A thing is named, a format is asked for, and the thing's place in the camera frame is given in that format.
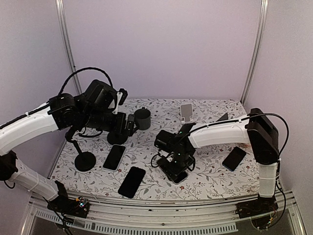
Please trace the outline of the phone with blue case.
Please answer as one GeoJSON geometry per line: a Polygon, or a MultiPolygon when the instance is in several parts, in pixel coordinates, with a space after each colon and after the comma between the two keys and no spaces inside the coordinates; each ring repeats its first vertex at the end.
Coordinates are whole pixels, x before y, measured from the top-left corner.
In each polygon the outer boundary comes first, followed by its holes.
{"type": "Polygon", "coordinates": [[[246,156],[246,152],[239,147],[234,147],[233,150],[228,154],[228,156],[222,162],[222,165],[230,170],[234,171],[241,161],[246,156]]]}

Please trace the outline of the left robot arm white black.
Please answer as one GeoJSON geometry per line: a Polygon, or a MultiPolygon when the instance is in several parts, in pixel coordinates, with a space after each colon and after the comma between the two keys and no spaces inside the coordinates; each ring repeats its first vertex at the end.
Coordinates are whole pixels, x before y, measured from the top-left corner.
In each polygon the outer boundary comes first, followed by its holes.
{"type": "Polygon", "coordinates": [[[35,137],[57,130],[68,129],[66,140],[74,144],[79,152],[76,158],[79,170],[90,170],[95,165],[91,153],[81,152],[73,135],[83,128],[94,128],[109,133],[126,133],[123,124],[126,118],[119,112],[128,96],[121,88],[93,80],[86,91],[72,96],[60,93],[38,108],[0,127],[0,179],[10,181],[35,192],[54,205],[61,212],[69,212],[73,203],[67,198],[63,184],[49,180],[27,167],[17,158],[13,149],[35,137]]]}

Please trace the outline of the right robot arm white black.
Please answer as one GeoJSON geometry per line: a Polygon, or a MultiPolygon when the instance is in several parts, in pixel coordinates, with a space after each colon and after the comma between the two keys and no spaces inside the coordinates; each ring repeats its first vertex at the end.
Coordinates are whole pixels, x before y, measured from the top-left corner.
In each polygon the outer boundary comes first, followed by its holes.
{"type": "Polygon", "coordinates": [[[249,143],[259,165],[259,198],[253,202],[256,213],[264,213],[272,205],[279,163],[278,130],[268,114],[253,108],[250,114],[213,123],[188,123],[179,131],[161,130],[155,147],[166,152],[156,164],[169,180],[180,182],[186,170],[195,165],[196,149],[226,143],[249,143]]]}

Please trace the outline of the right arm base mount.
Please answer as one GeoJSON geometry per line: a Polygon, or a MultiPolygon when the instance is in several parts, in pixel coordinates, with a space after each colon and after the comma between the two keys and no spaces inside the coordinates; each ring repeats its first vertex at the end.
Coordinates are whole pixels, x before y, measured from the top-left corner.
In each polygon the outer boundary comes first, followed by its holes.
{"type": "Polygon", "coordinates": [[[275,196],[265,198],[258,195],[257,199],[237,203],[235,213],[239,218],[247,218],[274,212],[277,209],[278,205],[275,196]]]}

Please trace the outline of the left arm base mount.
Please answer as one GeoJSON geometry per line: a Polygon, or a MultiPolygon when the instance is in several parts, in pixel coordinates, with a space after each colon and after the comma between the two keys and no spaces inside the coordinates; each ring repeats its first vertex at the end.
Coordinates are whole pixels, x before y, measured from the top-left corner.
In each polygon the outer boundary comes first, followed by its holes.
{"type": "Polygon", "coordinates": [[[80,218],[87,218],[90,203],[87,198],[79,196],[75,199],[68,197],[65,186],[55,181],[58,188],[58,196],[48,202],[47,208],[51,211],[60,212],[65,215],[72,215],[80,218]]]}

